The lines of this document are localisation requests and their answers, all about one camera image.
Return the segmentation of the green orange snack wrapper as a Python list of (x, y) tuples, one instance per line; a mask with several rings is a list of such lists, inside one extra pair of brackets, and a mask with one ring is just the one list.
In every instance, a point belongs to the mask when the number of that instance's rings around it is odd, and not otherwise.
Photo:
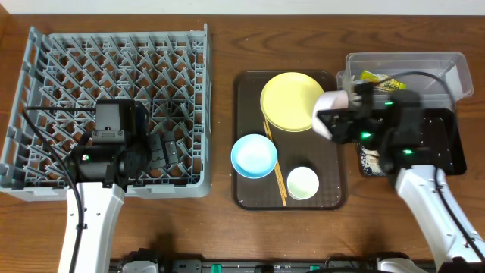
[(407, 87), (404, 83), (392, 79), (389, 75), (374, 74), (366, 70), (361, 72), (360, 79), (377, 83), (375, 88), (384, 92), (392, 92), (399, 89), (406, 89)]

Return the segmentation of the pink bowl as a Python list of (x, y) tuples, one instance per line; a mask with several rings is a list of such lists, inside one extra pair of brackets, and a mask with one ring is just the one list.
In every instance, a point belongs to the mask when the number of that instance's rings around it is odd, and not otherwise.
[(320, 95), (314, 104), (312, 112), (312, 129), (315, 133), (323, 136), (324, 138), (331, 140), (332, 133), (329, 131), (327, 125), (325, 125), (319, 118), (319, 111), (334, 110), (334, 109), (346, 109), (349, 107), (349, 95), (345, 90), (324, 92)]

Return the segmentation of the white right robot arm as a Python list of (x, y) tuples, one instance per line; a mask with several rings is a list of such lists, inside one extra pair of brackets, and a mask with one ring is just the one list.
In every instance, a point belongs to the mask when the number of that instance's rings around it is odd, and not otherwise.
[(374, 83), (357, 85), (353, 105), (342, 91), (323, 93), (312, 113), (314, 131), (338, 144), (358, 143), (377, 162), (415, 217), (438, 272), (482, 272), (484, 241), (451, 194), (446, 173), (422, 142), (424, 106), (418, 93), (398, 89), (374, 102)]

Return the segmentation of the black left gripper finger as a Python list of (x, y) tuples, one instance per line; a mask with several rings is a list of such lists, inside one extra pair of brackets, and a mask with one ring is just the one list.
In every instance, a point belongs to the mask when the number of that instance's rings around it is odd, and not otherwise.
[(166, 165), (166, 159), (161, 142), (161, 136), (158, 134), (151, 134), (149, 136), (150, 159), (148, 169), (154, 170), (163, 168)]
[(167, 165), (174, 165), (178, 163), (178, 152), (175, 140), (175, 135), (171, 131), (164, 132), (164, 155)]

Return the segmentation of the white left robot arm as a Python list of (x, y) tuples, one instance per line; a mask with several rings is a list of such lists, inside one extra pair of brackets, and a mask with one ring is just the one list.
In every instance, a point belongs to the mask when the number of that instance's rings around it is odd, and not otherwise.
[(128, 185), (144, 172), (179, 161), (172, 132), (113, 141), (124, 134), (88, 131), (66, 158), (74, 185), (67, 191), (60, 272), (107, 272)]

